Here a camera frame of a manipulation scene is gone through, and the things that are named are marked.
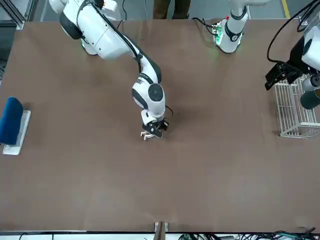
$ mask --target yellow floor stripe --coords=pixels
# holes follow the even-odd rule
[[[283,10],[284,10],[285,17],[286,17],[287,19],[289,19],[289,18],[290,18],[290,13],[289,13],[287,1],[286,1],[286,0],[281,0],[281,1],[282,1],[282,6],[283,6]]]

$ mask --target white holder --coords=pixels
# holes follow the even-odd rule
[[[31,111],[24,110],[22,117],[21,117],[21,123],[20,123],[20,130],[19,134],[16,140],[15,145],[4,145],[2,153],[5,155],[19,155],[21,152],[22,144],[24,143],[24,139],[27,132],[28,123],[31,117]]]
[[[315,110],[307,110],[300,103],[305,93],[302,82],[307,77],[299,77],[293,84],[284,80],[274,85],[281,137],[306,139],[320,133]]]

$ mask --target person's legs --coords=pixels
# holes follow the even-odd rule
[[[191,0],[175,0],[172,19],[187,19]]]
[[[153,19],[166,19],[170,0],[154,0]]]

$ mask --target metal bracket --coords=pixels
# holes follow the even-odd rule
[[[160,223],[163,223],[163,224],[164,224],[165,232],[166,232],[166,233],[169,232],[168,222],[167,222],[167,221],[161,221]],[[156,221],[156,222],[154,223],[154,231],[155,231],[155,232],[157,231],[158,226],[159,226],[159,222]]]
[[[166,239],[166,232],[168,232],[168,223],[167,222],[155,222],[154,223],[154,238],[153,240],[165,240]]]
[[[304,21],[301,23],[301,26],[308,26],[307,20],[304,20]]]

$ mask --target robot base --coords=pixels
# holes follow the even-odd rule
[[[226,23],[227,20],[223,19],[221,22],[217,23],[215,28],[213,28],[213,33],[217,34],[213,36],[213,41],[223,52],[231,54],[236,51],[243,34],[241,34],[236,41],[231,41],[225,30]]]

